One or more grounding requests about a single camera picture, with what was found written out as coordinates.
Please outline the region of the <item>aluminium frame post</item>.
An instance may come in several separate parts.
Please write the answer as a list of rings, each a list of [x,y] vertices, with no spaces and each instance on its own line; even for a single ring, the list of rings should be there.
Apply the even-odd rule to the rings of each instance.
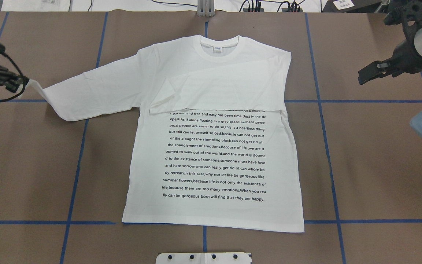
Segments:
[[[214,0],[198,0],[197,15],[199,17],[213,17],[215,15]]]

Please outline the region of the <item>black box with white label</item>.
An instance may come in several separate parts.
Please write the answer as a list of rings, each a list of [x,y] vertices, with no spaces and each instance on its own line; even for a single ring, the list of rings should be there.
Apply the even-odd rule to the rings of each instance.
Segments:
[[[323,13],[374,13],[381,0],[327,0]]]

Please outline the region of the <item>white long-sleeve printed t-shirt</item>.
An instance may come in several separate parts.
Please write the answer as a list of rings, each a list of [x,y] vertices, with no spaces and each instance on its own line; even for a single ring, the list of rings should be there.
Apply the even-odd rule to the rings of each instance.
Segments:
[[[139,109],[122,222],[303,233],[291,60],[249,37],[196,35],[28,86],[66,121]]]

